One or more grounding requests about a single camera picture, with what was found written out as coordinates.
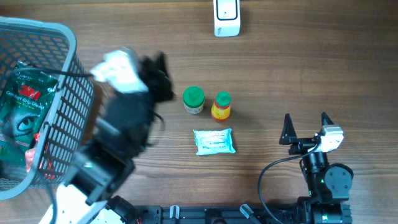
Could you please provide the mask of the yellow red sauce bottle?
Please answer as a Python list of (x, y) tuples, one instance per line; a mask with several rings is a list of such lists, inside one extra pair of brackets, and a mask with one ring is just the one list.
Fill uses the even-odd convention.
[(231, 114), (231, 95), (226, 91), (217, 94), (211, 107), (211, 116), (218, 122), (226, 121)]

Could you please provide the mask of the green lid jar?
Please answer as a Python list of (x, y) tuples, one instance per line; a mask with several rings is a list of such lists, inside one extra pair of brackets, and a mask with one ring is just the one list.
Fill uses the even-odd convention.
[(199, 86), (190, 86), (183, 93), (184, 108), (191, 114), (198, 114), (203, 110), (205, 94)]

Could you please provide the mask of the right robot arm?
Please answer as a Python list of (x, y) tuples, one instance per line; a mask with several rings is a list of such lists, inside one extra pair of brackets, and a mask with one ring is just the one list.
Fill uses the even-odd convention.
[(353, 222), (350, 206), (345, 203), (353, 184), (353, 170), (341, 163), (330, 164), (327, 158), (343, 142), (344, 132), (325, 112), (321, 118), (319, 132), (311, 138), (298, 138), (290, 115), (285, 115), (279, 144), (289, 145), (291, 156), (302, 157), (300, 168), (309, 196), (299, 197), (285, 212), (284, 223)]

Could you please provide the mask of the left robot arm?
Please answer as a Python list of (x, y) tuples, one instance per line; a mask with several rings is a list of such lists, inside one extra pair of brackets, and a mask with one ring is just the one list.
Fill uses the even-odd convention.
[(41, 223), (137, 223), (140, 213), (115, 192), (133, 173), (133, 159), (152, 143), (158, 103), (174, 98), (167, 57), (135, 59), (126, 51), (133, 77), (145, 90), (116, 92), (96, 120), (97, 132), (72, 157)]

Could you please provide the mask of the red snack packet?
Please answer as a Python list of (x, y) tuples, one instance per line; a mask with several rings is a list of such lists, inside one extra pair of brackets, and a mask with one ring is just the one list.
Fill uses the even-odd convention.
[(39, 139), (40, 139), (40, 133), (34, 134), (34, 142), (32, 143), (32, 148), (28, 149), (25, 152), (25, 168), (27, 173), (29, 173), (30, 168), (32, 167)]

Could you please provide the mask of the teal wet wipes pack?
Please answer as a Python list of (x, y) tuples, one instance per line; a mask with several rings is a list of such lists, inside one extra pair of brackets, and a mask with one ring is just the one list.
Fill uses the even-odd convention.
[(198, 156), (209, 156), (219, 153), (232, 153), (236, 150), (233, 147), (232, 129), (221, 131), (197, 131), (194, 130), (195, 144), (197, 145)]

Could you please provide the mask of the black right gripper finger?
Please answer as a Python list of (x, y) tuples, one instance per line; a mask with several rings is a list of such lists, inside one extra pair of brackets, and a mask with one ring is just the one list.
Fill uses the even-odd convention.
[(282, 133), (280, 135), (279, 144), (280, 145), (290, 145), (297, 142), (297, 134), (294, 129), (294, 125), (289, 113), (284, 117), (284, 126), (282, 128)]
[(323, 126), (325, 126), (325, 125), (334, 125), (334, 122), (330, 119), (330, 117), (327, 115), (326, 112), (323, 112), (321, 114), (321, 122), (322, 122)]

